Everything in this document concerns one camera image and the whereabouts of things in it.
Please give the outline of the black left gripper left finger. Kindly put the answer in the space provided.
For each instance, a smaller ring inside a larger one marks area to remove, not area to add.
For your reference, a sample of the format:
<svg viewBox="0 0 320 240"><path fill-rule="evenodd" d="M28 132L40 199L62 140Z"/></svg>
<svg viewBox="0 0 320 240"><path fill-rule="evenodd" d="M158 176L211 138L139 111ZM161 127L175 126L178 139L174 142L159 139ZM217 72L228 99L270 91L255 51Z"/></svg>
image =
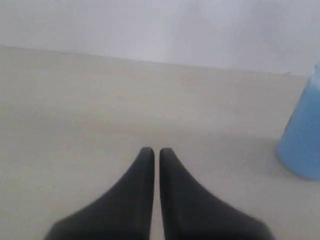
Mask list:
<svg viewBox="0 0 320 240"><path fill-rule="evenodd" d="M155 154L143 147L118 182L83 209L57 221L47 240L148 240L155 185Z"/></svg>

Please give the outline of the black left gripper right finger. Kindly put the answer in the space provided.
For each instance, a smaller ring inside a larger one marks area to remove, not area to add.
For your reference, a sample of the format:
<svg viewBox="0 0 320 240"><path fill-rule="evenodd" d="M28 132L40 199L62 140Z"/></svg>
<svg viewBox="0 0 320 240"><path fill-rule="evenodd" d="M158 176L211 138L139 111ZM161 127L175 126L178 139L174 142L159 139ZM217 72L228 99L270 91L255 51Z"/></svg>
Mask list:
<svg viewBox="0 0 320 240"><path fill-rule="evenodd" d="M273 240L262 221L206 190L172 148L159 152L159 191L167 240Z"/></svg>

